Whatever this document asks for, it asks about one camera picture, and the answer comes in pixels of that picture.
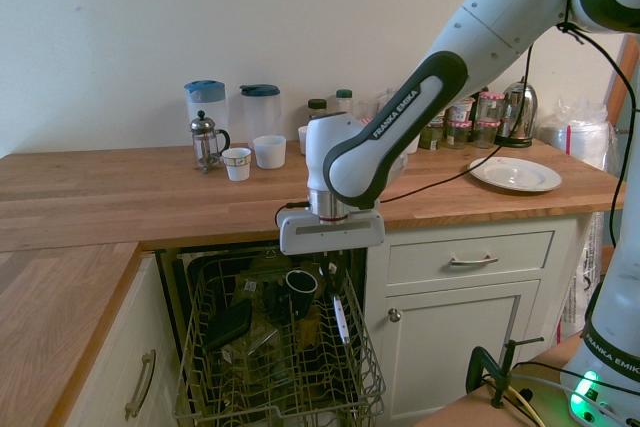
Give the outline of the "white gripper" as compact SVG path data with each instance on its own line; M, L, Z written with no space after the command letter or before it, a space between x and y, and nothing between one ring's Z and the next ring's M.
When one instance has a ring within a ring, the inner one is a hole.
M325 291L332 291L333 281L336 294L341 291L347 268L344 250L377 246L385 237L384 220L376 210L349 212L338 223L322 223L307 210L280 212L278 227L280 250L285 255L323 252L319 264ZM329 259L330 251L336 252Z

